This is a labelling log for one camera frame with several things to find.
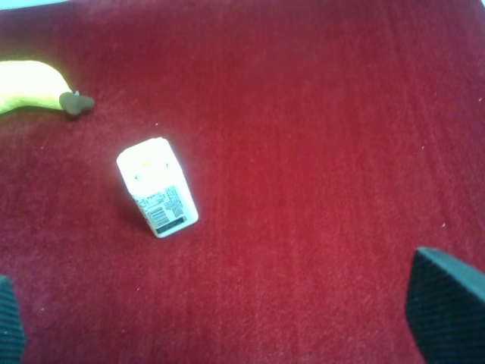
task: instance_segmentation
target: red carpet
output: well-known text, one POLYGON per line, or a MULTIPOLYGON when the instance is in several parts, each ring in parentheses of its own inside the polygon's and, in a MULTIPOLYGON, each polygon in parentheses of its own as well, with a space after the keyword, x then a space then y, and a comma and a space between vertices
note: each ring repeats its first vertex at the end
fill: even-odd
POLYGON ((25 363, 422 362, 415 248, 485 269, 478 0, 81 1, 0 13, 0 57, 97 101, 0 117, 25 363), (201 215, 166 240, 115 164, 156 136, 201 215))

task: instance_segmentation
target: product label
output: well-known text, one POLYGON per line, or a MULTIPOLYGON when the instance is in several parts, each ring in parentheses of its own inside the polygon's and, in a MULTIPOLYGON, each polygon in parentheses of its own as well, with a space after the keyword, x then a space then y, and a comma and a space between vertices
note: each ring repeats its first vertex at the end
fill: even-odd
POLYGON ((149 224, 161 234, 186 221, 183 205, 175 187, 137 201, 149 224))

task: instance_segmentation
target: carpet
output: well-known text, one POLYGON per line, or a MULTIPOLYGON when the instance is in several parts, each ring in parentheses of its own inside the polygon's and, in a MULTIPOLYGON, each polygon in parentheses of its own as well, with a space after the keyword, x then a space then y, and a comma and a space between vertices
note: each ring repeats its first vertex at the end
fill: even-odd
POLYGON ((485 269, 479 0, 80 0, 0 12, 92 114, 0 117, 25 363, 417 363, 411 260, 485 269), (170 140, 197 224, 154 238, 115 159, 170 140))

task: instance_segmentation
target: white carton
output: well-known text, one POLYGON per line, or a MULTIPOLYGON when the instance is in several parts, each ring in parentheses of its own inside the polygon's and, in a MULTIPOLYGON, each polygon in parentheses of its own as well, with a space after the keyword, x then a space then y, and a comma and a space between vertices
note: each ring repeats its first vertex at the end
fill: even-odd
POLYGON ((116 160, 128 192, 156 237, 167 237, 199 219, 182 168, 164 138, 125 149, 116 160))

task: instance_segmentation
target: yellow banana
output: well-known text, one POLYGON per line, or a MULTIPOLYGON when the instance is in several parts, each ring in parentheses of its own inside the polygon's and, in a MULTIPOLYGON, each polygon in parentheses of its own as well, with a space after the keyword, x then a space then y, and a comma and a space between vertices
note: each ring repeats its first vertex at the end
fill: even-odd
POLYGON ((79 115, 94 107, 94 101, 74 94, 62 75, 48 64, 0 61, 0 114, 22 106, 79 115))

